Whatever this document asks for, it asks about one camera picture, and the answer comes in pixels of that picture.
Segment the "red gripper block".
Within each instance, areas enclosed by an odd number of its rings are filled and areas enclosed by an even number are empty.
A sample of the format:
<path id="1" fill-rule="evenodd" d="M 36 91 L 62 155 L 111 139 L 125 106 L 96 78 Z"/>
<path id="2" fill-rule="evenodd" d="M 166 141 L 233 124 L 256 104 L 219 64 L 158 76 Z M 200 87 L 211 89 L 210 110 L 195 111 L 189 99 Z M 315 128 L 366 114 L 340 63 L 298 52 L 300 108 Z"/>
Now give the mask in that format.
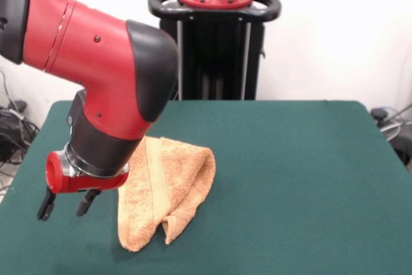
<path id="1" fill-rule="evenodd" d="M 37 219 L 47 221 L 55 206 L 56 194 L 76 193 L 87 190 L 77 207 L 76 215 L 84 216 L 101 191 L 112 190 L 124 185 L 129 172 L 126 164 L 118 176 L 97 178 L 89 176 L 70 165 L 65 151 L 53 151 L 46 159 L 46 195 L 37 213 Z"/>

